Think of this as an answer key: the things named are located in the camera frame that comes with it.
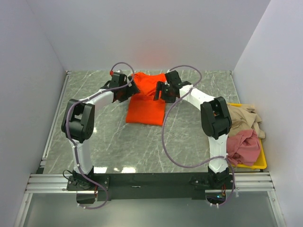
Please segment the orange t shirt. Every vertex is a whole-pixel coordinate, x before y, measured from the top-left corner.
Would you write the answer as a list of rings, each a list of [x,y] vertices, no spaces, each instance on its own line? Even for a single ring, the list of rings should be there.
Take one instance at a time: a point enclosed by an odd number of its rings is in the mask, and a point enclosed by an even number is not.
[[[147,75],[137,72],[134,82],[140,93],[131,97],[126,115],[126,123],[141,123],[148,125],[163,125],[165,115],[165,101],[154,100],[157,82],[166,81],[163,73],[158,75]]]

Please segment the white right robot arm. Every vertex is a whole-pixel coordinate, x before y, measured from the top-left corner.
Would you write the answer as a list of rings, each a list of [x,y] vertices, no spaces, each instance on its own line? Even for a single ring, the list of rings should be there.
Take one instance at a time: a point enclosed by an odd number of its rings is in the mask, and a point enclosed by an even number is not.
[[[161,130],[161,142],[166,156],[175,165],[182,168],[196,168],[208,163],[208,185],[214,189],[220,188],[230,179],[227,161],[227,138],[232,126],[231,116],[225,99],[208,95],[188,81],[182,81],[178,72],[169,70],[165,74],[166,81],[158,81],[154,100],[164,100],[172,103],[167,111]],[[167,117],[174,106],[181,100],[187,101],[200,111],[201,125],[208,136],[210,158],[200,164],[185,166],[177,163],[169,155],[164,142],[164,127]]]

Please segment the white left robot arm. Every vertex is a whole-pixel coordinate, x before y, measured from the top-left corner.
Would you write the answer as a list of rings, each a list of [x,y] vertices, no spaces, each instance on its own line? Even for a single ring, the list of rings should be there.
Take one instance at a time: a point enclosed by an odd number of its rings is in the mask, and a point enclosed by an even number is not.
[[[66,106],[61,130],[72,148],[74,168],[73,180],[84,189],[94,186],[94,167],[90,158],[89,139],[94,131],[95,112],[115,102],[124,102],[140,92],[134,76],[121,71],[111,71],[107,81],[96,93],[77,100],[70,99]]]

